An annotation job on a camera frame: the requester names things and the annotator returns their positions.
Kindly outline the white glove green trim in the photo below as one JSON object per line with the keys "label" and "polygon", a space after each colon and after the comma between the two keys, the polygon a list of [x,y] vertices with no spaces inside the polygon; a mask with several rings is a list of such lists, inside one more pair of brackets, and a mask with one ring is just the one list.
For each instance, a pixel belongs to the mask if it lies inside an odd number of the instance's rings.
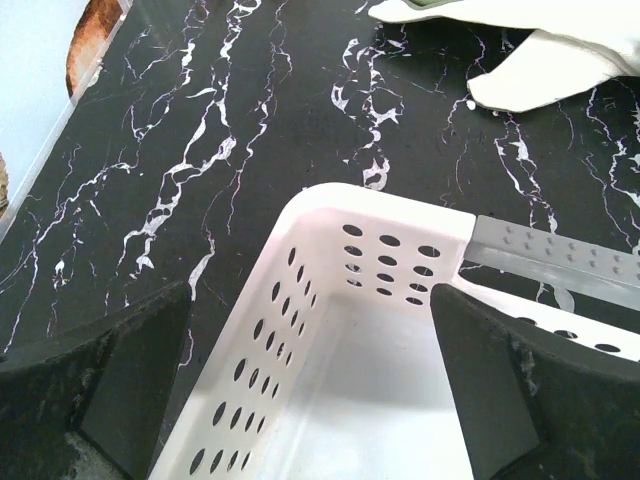
{"label": "white glove green trim", "polygon": [[368,14],[388,24],[446,18],[529,31],[495,69],[468,80],[487,109],[527,112],[639,74],[636,1],[383,1]]}

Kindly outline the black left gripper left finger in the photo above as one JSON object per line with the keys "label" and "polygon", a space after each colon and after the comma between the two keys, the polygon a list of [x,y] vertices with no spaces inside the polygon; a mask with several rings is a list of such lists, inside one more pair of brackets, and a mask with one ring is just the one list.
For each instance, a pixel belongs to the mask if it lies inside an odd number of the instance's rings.
{"label": "black left gripper left finger", "polygon": [[147,478],[190,308],[176,282],[2,354],[2,478]]}

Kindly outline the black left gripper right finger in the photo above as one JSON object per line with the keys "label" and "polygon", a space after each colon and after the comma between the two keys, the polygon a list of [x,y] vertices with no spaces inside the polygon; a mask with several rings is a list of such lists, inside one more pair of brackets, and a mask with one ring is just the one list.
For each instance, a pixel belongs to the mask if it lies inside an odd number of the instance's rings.
{"label": "black left gripper right finger", "polygon": [[430,309],[475,478],[638,478],[638,363],[451,285]]}

